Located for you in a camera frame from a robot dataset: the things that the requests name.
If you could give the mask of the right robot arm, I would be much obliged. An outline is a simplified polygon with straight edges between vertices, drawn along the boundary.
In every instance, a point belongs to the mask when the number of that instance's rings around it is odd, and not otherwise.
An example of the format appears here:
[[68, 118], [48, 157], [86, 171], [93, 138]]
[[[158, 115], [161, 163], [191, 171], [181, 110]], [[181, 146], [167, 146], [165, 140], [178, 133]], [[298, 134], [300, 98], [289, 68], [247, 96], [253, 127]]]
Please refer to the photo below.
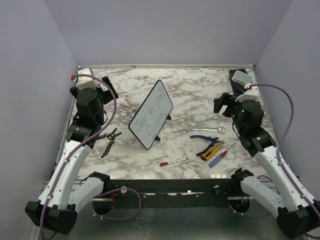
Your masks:
[[241, 145], [263, 167], [278, 192], [261, 183], [248, 170], [238, 169], [229, 189], [236, 195], [250, 195], [276, 219], [282, 233], [289, 239], [319, 228], [320, 202], [309, 193], [277, 152], [271, 135], [263, 129], [264, 111], [254, 99], [237, 101], [235, 95], [224, 92], [214, 99], [214, 113], [226, 106], [223, 116], [231, 118]]

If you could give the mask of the white whiteboard marker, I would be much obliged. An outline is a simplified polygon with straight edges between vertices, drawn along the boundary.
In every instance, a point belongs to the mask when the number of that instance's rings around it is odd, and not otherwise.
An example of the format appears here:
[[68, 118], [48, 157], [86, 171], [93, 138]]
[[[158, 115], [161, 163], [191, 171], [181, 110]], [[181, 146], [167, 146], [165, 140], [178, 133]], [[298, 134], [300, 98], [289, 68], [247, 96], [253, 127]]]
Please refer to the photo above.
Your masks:
[[187, 160], [188, 160], [188, 158], [186, 157], [186, 158], [181, 158], [181, 159], [172, 160], [172, 161], [166, 161], [166, 162], [168, 162], [169, 165], [171, 165], [171, 164], [176, 164], [176, 163], [184, 162], [184, 161], [187, 161]]

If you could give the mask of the small black-framed whiteboard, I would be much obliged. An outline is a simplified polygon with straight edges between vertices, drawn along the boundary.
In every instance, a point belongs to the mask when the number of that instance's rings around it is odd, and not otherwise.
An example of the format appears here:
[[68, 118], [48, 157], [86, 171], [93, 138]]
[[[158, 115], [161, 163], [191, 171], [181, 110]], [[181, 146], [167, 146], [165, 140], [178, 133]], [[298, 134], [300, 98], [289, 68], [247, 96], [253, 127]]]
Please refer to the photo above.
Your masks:
[[160, 141], [158, 134], [165, 121], [171, 119], [172, 109], [173, 102], [159, 79], [128, 124], [128, 129], [146, 150], [154, 141]]

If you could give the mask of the red marker cap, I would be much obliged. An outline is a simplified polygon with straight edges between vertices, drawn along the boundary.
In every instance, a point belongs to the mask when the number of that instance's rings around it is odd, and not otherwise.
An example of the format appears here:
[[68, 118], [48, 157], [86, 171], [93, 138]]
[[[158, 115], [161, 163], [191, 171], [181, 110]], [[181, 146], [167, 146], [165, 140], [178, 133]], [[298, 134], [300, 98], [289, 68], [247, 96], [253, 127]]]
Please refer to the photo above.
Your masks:
[[167, 165], [169, 165], [168, 162], [162, 162], [162, 163], [159, 164], [160, 167], [164, 167], [164, 166], [167, 166]]

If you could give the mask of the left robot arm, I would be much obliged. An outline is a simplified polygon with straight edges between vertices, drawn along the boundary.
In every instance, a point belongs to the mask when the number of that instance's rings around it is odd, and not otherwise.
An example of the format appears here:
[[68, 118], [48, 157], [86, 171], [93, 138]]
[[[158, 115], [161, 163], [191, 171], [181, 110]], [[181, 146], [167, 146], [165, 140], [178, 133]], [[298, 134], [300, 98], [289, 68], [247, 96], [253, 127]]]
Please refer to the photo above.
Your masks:
[[88, 75], [73, 76], [76, 86], [70, 88], [76, 99], [76, 117], [67, 130], [58, 165], [37, 201], [29, 201], [25, 213], [31, 221], [54, 234], [67, 235], [74, 227], [78, 214], [95, 196], [106, 197], [111, 190], [108, 175], [94, 172], [76, 190], [73, 186], [81, 165], [92, 151], [100, 133], [112, 122], [104, 106], [119, 97], [110, 79]]

